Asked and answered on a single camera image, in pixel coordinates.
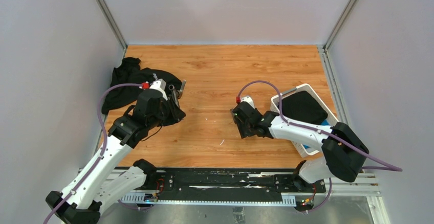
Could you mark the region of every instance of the wood grain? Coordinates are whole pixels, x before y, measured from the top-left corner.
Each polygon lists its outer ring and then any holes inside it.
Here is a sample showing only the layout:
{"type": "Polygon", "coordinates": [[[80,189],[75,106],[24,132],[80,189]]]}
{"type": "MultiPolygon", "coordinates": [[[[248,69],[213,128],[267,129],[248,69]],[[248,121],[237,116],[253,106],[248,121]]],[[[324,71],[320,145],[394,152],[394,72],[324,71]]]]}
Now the wood grain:
{"type": "MultiPolygon", "coordinates": [[[[137,145],[122,166],[143,158],[172,167],[296,167],[302,159],[291,142],[240,138],[229,110],[240,89],[253,80],[270,81],[280,91],[309,83],[335,112],[316,46],[129,46],[125,56],[140,58],[142,68],[186,79],[180,106],[187,117],[137,145]]],[[[252,96],[264,113],[275,91],[258,83],[243,95],[252,96]]],[[[110,111],[107,129],[125,109],[110,111]]]]}

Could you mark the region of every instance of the black garment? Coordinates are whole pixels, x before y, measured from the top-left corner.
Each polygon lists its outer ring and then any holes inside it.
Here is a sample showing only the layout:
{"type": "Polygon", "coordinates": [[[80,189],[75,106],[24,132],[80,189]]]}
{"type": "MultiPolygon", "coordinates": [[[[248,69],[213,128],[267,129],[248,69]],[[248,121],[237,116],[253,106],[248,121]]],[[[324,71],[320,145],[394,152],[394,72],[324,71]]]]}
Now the black garment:
{"type": "MultiPolygon", "coordinates": [[[[140,59],[138,58],[124,58],[122,64],[118,68],[113,68],[112,82],[110,87],[121,83],[152,83],[157,79],[163,79],[166,82],[166,93],[169,95],[169,85],[175,86],[177,90],[181,88],[181,80],[179,80],[172,73],[162,70],[153,70],[149,68],[140,69],[140,59]]],[[[108,114],[109,110],[124,107],[137,100],[139,94],[142,92],[137,87],[119,87],[109,92],[105,97],[104,104],[102,105],[101,112],[108,114]]]]}
{"type": "Polygon", "coordinates": [[[288,118],[317,125],[328,116],[327,112],[307,91],[297,92],[284,98],[282,113],[288,118]]]}

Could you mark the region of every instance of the red cable connector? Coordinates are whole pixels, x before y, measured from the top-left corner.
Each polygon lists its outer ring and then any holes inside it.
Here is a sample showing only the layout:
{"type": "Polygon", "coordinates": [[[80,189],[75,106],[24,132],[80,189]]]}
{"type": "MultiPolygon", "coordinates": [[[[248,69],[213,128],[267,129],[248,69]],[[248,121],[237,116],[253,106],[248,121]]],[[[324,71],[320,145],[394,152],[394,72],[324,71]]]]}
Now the red cable connector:
{"type": "Polygon", "coordinates": [[[147,88],[149,88],[149,82],[142,83],[142,89],[147,89],[147,88]]]}

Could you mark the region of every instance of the white plastic bin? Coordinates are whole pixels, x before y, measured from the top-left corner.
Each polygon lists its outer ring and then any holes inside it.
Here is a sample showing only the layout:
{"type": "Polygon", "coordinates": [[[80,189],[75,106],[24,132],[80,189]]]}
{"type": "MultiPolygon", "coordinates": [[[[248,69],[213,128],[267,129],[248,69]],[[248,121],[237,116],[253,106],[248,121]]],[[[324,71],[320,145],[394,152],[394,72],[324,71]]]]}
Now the white plastic bin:
{"type": "MultiPolygon", "coordinates": [[[[324,104],[324,102],[321,100],[321,98],[318,96],[318,94],[316,94],[316,92],[313,90],[313,88],[305,83],[302,85],[299,85],[295,88],[292,88],[288,91],[283,92],[282,95],[282,99],[295,94],[297,92],[301,92],[301,91],[307,91],[316,101],[318,101],[319,105],[321,105],[321,107],[327,112],[328,116],[327,116],[327,122],[329,123],[329,125],[336,125],[336,123],[338,122],[338,119],[335,117],[335,115],[330,111],[330,109],[326,106],[326,104],[324,104]]],[[[277,106],[277,104],[279,103],[279,95],[275,95],[271,98],[271,110],[275,111],[275,112],[279,112],[279,107],[277,106]]],[[[302,158],[306,157],[306,156],[310,156],[310,155],[315,155],[318,153],[317,150],[313,149],[312,147],[309,148],[305,148],[302,144],[300,143],[296,143],[296,142],[292,142],[292,144],[295,146],[295,148],[297,149],[298,153],[300,154],[300,156],[302,158]]]]}

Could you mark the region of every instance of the wall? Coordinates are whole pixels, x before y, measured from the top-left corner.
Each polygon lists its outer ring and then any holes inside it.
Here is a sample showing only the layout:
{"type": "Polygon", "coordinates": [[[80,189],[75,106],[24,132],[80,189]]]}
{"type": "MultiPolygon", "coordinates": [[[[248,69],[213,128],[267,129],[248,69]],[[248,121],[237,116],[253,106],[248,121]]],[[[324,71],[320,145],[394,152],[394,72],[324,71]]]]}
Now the wall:
{"type": "Polygon", "coordinates": [[[95,0],[0,0],[0,223],[42,223],[90,159],[121,57],[95,0]]]}
{"type": "Polygon", "coordinates": [[[404,170],[375,172],[391,223],[434,219],[432,2],[360,0],[330,49],[352,127],[404,170]]]}
{"type": "Polygon", "coordinates": [[[128,44],[322,44],[348,0],[105,0],[128,44]]]}

